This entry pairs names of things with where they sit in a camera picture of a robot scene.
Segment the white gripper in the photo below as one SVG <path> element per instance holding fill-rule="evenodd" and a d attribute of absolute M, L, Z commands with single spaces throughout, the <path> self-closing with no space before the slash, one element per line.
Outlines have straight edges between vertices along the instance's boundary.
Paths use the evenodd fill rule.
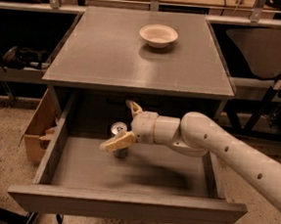
<path fill-rule="evenodd" d="M 118 132 L 116 136 L 99 145 L 101 151 L 113 152 L 128 148 L 136 143 L 136 139 L 139 144 L 151 145 L 154 143 L 154 125 L 159 115 L 156 112 L 144 112 L 141 106 L 134 101 L 127 100 L 125 104 L 131 110 L 131 116 L 134 117 L 130 123 L 134 133 L 132 131 Z"/>

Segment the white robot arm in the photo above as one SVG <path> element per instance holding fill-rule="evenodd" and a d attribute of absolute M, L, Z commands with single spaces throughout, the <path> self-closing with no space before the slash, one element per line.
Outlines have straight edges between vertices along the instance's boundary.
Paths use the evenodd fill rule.
<path fill-rule="evenodd" d="M 133 101 L 130 128 L 100 145 L 105 152 L 129 148 L 135 143 L 161 144 L 185 156 L 217 155 L 281 212 L 281 163 L 264 155 L 223 130 L 199 112 L 180 118 L 145 112 Z"/>

